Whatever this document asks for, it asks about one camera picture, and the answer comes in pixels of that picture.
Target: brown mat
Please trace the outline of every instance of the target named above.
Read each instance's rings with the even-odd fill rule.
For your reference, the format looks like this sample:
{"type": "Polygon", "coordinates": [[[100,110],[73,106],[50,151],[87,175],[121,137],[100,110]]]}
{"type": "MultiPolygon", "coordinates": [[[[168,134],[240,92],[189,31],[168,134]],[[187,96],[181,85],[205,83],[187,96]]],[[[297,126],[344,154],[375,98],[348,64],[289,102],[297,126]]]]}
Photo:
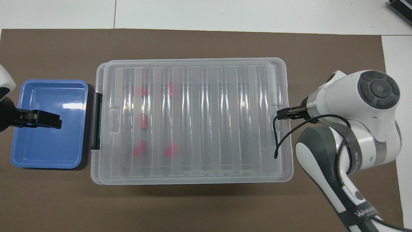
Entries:
{"type": "MultiPolygon", "coordinates": [[[[27,79],[81,79],[92,93],[97,66],[113,59],[221,57],[282,58],[291,106],[335,70],[385,71],[380,36],[3,29],[0,41],[0,64],[18,86],[9,95],[16,105],[27,79]]],[[[12,135],[12,128],[0,134],[0,231],[346,231],[296,159],[286,183],[99,186],[89,152],[81,170],[13,167],[12,135]]],[[[395,162],[352,180],[386,221],[403,224],[395,162]]]]}

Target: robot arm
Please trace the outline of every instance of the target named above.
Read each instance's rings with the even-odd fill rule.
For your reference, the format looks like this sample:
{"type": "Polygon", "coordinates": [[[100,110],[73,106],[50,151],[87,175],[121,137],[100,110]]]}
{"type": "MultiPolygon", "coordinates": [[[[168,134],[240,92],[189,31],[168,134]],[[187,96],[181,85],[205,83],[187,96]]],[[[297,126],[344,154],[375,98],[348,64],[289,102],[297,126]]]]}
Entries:
{"type": "Polygon", "coordinates": [[[9,126],[61,128],[60,116],[42,110],[17,109],[6,97],[16,87],[10,74],[0,64],[0,132],[9,126]]]}
{"type": "Polygon", "coordinates": [[[349,121],[350,128],[337,118],[319,118],[322,124],[305,129],[295,146],[300,165],[349,231],[410,231],[381,221],[378,211],[348,178],[348,174],[393,161],[398,155],[401,139],[394,112],[399,94],[395,81],[384,73],[345,75],[337,71],[300,107],[288,109],[293,116],[281,117],[313,119],[334,114],[349,121]]]}

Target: blue tray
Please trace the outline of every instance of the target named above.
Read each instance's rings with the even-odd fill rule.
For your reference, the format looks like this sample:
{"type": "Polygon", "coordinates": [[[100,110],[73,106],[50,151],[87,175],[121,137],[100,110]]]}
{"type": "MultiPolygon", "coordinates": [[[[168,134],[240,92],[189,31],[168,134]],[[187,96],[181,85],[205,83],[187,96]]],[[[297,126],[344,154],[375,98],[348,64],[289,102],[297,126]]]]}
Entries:
{"type": "Polygon", "coordinates": [[[22,168],[66,168],[82,158],[88,86],[82,80],[28,80],[18,108],[60,115],[61,129],[15,128],[11,163],[22,168]]]}

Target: plastic storage box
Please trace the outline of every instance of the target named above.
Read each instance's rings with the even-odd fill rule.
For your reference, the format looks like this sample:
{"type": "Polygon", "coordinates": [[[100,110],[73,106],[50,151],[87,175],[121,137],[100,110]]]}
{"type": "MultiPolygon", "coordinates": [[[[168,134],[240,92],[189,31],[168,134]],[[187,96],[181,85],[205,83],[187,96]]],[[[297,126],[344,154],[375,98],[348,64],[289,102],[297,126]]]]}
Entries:
{"type": "MultiPolygon", "coordinates": [[[[95,98],[97,184],[285,182],[293,175],[290,140],[274,159],[272,120],[288,107],[280,58],[114,60],[98,67],[95,98]]],[[[289,122],[277,128],[282,137],[289,122]]]]}

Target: white tabletop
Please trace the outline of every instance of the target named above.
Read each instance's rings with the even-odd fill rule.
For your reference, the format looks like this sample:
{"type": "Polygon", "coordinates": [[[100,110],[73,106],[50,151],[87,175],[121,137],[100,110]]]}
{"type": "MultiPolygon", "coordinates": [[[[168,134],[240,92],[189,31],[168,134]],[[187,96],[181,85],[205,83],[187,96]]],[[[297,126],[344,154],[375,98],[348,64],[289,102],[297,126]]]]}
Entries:
{"type": "Polygon", "coordinates": [[[412,123],[408,114],[412,102],[412,26],[393,13],[387,2],[1,0],[0,33],[2,28],[151,28],[382,35],[386,72],[396,79],[402,92],[396,119],[403,143],[396,160],[404,225],[411,228],[412,123]]]}

